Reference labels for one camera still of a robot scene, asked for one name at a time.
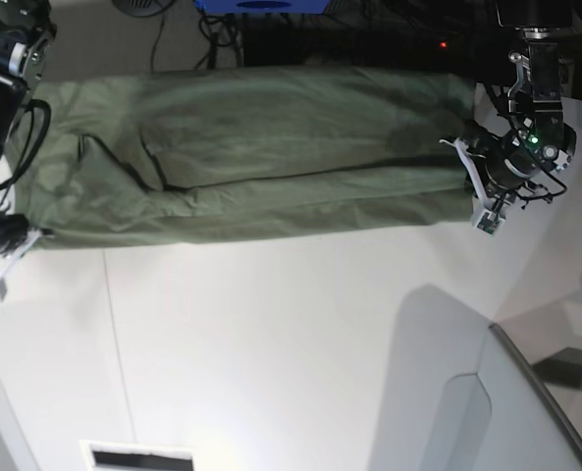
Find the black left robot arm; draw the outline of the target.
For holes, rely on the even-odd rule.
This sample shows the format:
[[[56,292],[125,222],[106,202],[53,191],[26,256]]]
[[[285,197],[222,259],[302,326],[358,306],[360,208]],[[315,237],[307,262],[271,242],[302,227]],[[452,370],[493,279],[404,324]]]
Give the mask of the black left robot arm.
[[[496,136],[475,122],[458,142],[479,200],[553,201],[567,187],[554,172],[573,160],[576,132],[562,109],[563,63],[555,34],[572,26],[569,1],[497,1],[498,24],[517,35],[508,53],[515,82],[497,93],[485,90],[509,130]]]

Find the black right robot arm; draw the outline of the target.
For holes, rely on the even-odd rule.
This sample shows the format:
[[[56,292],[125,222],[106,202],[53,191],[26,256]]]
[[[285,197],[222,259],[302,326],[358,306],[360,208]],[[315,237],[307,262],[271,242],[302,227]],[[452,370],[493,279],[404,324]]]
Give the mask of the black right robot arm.
[[[42,115],[41,128],[29,127],[25,147],[12,175],[0,183],[7,196],[26,173],[50,126],[51,108],[33,94],[42,79],[49,46],[57,34],[48,1],[0,1],[0,161],[8,141],[25,115]],[[15,215],[0,202],[0,254],[7,254],[26,242],[30,230],[24,215]]]

